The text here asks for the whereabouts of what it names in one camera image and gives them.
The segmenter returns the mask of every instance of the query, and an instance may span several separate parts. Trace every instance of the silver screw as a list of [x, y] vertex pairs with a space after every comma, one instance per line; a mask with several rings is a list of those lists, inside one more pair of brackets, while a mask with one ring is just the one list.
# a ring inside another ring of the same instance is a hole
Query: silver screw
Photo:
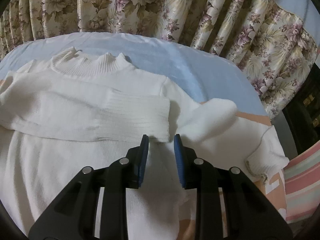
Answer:
[[193, 162], [194, 162], [196, 165], [202, 165], [202, 164], [203, 164], [203, 159], [196, 158]]
[[88, 174], [88, 173], [90, 173], [91, 171], [92, 171], [92, 168], [89, 167], [89, 166], [86, 166], [86, 167], [84, 167], [84, 168], [82, 169], [82, 172], [83, 172], [84, 174]]
[[232, 167], [232, 168], [231, 168], [231, 172], [232, 172], [233, 174], [239, 174], [239, 173], [240, 173], [240, 169], [239, 169], [238, 167]]
[[122, 158], [119, 160], [120, 164], [128, 164], [129, 163], [129, 159], [127, 158]]

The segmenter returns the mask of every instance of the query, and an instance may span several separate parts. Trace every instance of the curtain fold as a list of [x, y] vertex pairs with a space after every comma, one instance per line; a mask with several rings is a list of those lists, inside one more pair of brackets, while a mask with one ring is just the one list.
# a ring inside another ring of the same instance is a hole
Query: curtain fold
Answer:
[[16, 6], [12, 0], [0, 20], [1, 58], [20, 36], [112, 32], [179, 42], [233, 61], [270, 118], [294, 97], [316, 57], [301, 19], [274, 0], [19, 0], [18, 22]]

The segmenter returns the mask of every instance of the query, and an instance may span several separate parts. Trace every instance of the red striped cloth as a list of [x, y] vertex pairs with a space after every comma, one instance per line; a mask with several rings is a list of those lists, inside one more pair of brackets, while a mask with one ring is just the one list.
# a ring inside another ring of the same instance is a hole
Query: red striped cloth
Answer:
[[311, 217], [320, 203], [320, 141], [284, 168], [287, 222]]

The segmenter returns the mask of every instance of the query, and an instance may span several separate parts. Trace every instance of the sweater collar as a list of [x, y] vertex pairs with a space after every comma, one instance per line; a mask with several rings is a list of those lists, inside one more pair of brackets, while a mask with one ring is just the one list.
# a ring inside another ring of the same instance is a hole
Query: sweater collar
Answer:
[[96, 76], [134, 68], [122, 53], [117, 57], [110, 53], [96, 56], [76, 50], [74, 47], [53, 56], [50, 66], [52, 70], [69, 76]]

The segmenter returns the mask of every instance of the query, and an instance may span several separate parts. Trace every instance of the light blue bed sheet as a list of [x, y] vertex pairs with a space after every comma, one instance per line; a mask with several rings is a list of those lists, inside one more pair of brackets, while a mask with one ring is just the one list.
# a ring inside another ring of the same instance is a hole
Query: light blue bed sheet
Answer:
[[231, 61], [173, 42], [125, 33], [71, 33], [27, 42], [0, 62], [0, 79], [30, 60], [50, 59], [71, 46], [94, 55], [123, 52], [136, 67], [168, 76], [197, 102], [230, 99], [241, 112], [267, 115], [254, 88]]

